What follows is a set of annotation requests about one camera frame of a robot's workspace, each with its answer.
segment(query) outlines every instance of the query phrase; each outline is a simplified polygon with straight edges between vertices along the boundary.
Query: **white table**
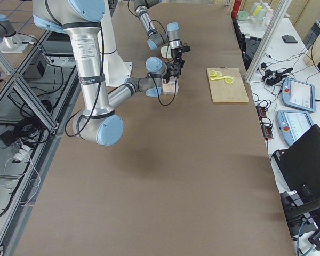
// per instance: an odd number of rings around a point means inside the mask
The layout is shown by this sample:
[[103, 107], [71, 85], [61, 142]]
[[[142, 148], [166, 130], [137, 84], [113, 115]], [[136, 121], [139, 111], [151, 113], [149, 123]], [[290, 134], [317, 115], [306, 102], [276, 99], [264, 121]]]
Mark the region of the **white table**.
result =
[[[252, 21], [248, 20], [245, 22], [238, 22], [239, 26], [241, 28], [241, 32], [245, 34], [250, 34], [251, 36], [262, 38], [265, 32], [266, 27], [259, 26], [254, 24]], [[283, 35], [292, 35], [295, 37], [295, 39], [298, 41], [296, 44], [286, 44], [283, 42], [281, 36]], [[294, 29], [293, 25], [289, 21], [288, 18], [283, 18], [281, 21], [281, 24], [273, 36], [271, 43], [269, 45], [269, 48], [267, 49], [266, 54], [274, 58], [275, 60], [282, 61], [288, 59], [290, 56], [293, 56], [295, 54], [300, 54], [301, 52], [304, 52], [306, 50], [305, 45], [303, 44], [301, 38], [299, 37], [298, 33]], [[303, 61], [304, 55], [302, 55], [299, 59], [295, 58], [290, 61], [286, 62], [280, 62], [277, 64], [270, 65], [268, 69], [270, 70], [278, 70], [286, 68], [290, 68], [293, 65], [294, 70], [293, 73], [299, 70], [303, 70], [307, 67], [307, 65]], [[265, 56], [262, 60], [262, 62], [265, 63], [275, 63], [276, 61], [272, 58]], [[299, 81], [305, 82], [306, 79], [310, 76], [317, 73], [317, 69], [314, 66], [308, 67], [304, 69], [301, 72], [298, 72], [295, 75], [295, 79]], [[262, 75], [259, 72], [256, 72], [253, 81], [250, 83], [251, 89], [253, 93], [256, 93], [260, 99], [270, 99], [274, 100], [275, 96], [273, 96], [270, 92], [266, 91], [264, 87], [264, 82], [256, 83], [257, 81], [262, 80]], [[316, 99], [320, 99], [320, 73], [316, 74], [308, 79], [308, 83], [315, 85], [315, 92], [316, 92]], [[273, 87], [266, 86], [267, 89], [272, 90]], [[277, 94], [279, 92], [279, 87], [276, 87], [274, 93]], [[253, 95], [254, 101], [257, 100], [257, 96]], [[278, 110], [294, 110], [293, 108], [287, 107], [283, 105], [281, 94], [278, 96], [277, 99], [277, 105], [276, 102], [274, 102], [268, 112], [267, 116], [271, 119], [271, 121], [274, 120], [274, 115], [276, 115], [276, 112]], [[313, 119], [313, 122], [315, 124], [318, 124], [320, 127], [320, 102], [316, 103], [316, 111], [311, 114], [311, 117]], [[275, 121], [273, 123], [274, 129], [273, 129], [273, 136], [274, 138], [268, 141], [268, 154], [271, 155], [274, 151], [277, 149], [286, 149], [288, 148], [288, 145], [283, 140], [283, 137], [281, 135], [281, 131], [278, 128], [277, 125], [277, 118], [275, 116]], [[278, 190], [280, 193], [289, 191], [288, 186], [275, 162], [275, 160], [271, 160], [271, 165], [273, 167], [273, 172], [275, 174], [276, 184], [278, 187]], [[310, 247], [311, 244], [308, 242], [307, 238], [312, 234], [313, 232], [306, 233], [300, 238], [299, 241], [299, 248], [305, 253]], [[309, 253], [310, 256], [320, 256], [320, 251], [316, 251], [315, 249], [312, 250]]]

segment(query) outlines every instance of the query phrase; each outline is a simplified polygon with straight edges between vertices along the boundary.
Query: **cutting board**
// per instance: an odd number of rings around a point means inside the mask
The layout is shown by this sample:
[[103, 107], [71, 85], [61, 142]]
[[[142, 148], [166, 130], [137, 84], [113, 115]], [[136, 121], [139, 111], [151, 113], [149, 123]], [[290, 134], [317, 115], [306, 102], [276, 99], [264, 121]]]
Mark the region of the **cutting board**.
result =
[[[224, 79], [210, 80], [209, 71], [222, 72], [223, 76], [232, 76], [234, 82], [227, 84]], [[212, 101], [214, 103], [246, 103], [249, 102], [238, 68], [208, 68], [207, 78], [209, 80]]]

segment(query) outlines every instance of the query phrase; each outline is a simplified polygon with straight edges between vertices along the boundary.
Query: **red fire extinguisher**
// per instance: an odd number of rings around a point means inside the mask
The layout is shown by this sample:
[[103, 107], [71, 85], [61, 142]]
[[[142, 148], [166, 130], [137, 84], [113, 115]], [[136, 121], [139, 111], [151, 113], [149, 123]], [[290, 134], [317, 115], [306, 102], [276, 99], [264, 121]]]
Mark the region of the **red fire extinguisher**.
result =
[[231, 12], [231, 17], [232, 18], [237, 16], [238, 10], [239, 10], [239, 8], [241, 6], [241, 2], [242, 2], [242, 0], [235, 0], [234, 7], [233, 7], [233, 10]]

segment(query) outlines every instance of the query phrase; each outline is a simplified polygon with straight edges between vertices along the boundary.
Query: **brown tabletop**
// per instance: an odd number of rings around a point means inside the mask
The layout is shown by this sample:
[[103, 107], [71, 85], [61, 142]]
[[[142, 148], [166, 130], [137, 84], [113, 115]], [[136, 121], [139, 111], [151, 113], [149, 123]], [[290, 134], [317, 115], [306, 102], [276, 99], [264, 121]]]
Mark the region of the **brown tabletop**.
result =
[[[112, 147], [64, 136], [15, 255], [294, 255], [253, 102], [211, 101], [207, 68], [245, 72], [228, 9], [149, 13], [177, 21], [191, 46], [178, 96], [168, 107], [142, 93], [120, 105], [125, 130]], [[119, 54], [145, 77], [160, 53], [126, 2], [113, 25]]]

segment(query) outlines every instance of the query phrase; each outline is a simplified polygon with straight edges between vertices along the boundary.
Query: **black monitor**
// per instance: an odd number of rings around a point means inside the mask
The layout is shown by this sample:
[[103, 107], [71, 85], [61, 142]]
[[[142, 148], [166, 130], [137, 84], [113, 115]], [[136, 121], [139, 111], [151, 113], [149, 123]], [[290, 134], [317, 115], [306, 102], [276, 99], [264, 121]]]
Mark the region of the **black monitor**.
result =
[[[281, 155], [279, 168], [304, 203], [320, 198], [320, 128], [313, 125]], [[310, 213], [320, 230], [320, 209]]]

